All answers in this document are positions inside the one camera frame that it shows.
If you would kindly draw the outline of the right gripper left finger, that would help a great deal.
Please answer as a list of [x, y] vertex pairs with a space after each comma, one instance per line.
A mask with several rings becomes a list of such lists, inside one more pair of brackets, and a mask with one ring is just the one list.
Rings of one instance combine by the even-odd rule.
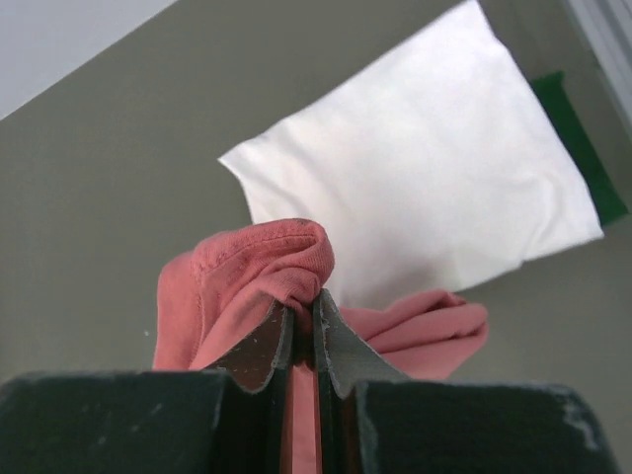
[[209, 411], [200, 473], [292, 471], [293, 314], [274, 302], [264, 321], [201, 371]]

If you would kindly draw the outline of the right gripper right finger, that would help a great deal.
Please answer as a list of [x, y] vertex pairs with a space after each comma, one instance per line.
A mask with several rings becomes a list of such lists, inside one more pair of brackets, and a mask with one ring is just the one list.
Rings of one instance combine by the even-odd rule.
[[321, 473], [373, 473], [376, 434], [363, 412], [368, 382], [405, 382], [344, 320], [323, 289], [312, 307], [317, 466]]

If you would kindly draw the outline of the salmon pink t shirt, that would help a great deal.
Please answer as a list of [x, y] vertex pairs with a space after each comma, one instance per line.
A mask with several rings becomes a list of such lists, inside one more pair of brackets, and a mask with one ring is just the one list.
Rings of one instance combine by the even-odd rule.
[[[209, 411], [198, 395], [198, 374], [263, 321], [274, 302], [293, 314], [290, 473], [317, 466], [312, 307], [326, 289], [334, 253], [325, 230], [286, 219], [217, 234], [176, 258], [157, 288], [153, 366], [185, 384], [194, 423], [187, 469], [199, 472], [206, 454]], [[478, 351], [488, 335], [486, 310], [443, 291], [417, 293], [383, 311], [339, 308], [345, 322], [387, 362], [418, 380], [444, 380]]]

